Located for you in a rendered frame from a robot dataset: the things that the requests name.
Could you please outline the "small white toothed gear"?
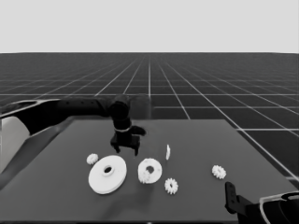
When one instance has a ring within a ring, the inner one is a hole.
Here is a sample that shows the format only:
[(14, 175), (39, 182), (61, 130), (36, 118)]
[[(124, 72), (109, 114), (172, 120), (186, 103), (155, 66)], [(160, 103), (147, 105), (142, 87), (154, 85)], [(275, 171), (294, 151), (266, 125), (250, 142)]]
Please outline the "small white toothed gear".
[(144, 170), (138, 174), (138, 179), (142, 184), (146, 184), (150, 180), (150, 172), (148, 170)]
[(90, 154), (87, 159), (86, 162), (90, 165), (94, 165), (95, 163), (98, 162), (98, 155), (95, 153)]
[(214, 165), (212, 167), (212, 174), (218, 179), (224, 179), (226, 177), (225, 169), (219, 165)]
[(168, 194), (174, 195), (178, 191), (178, 182), (174, 178), (167, 178), (164, 182), (164, 189)]

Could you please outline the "large thick white disc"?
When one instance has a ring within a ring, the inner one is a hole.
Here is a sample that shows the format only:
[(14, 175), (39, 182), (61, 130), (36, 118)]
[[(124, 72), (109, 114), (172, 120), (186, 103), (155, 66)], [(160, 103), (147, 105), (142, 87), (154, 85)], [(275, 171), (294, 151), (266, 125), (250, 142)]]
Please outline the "large thick white disc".
[(118, 189), (127, 175), (125, 160), (117, 155), (99, 160), (88, 175), (88, 183), (97, 194), (109, 194)]

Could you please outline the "white round gear carrier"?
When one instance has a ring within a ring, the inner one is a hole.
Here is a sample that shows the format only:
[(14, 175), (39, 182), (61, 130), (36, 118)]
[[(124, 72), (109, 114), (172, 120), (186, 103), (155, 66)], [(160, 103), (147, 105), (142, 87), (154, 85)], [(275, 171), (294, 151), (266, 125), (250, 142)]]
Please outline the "white round gear carrier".
[(163, 173), (162, 165), (153, 158), (144, 159), (142, 162), (139, 163), (137, 173), (148, 170), (150, 173), (150, 180), (146, 184), (153, 184), (157, 182)]

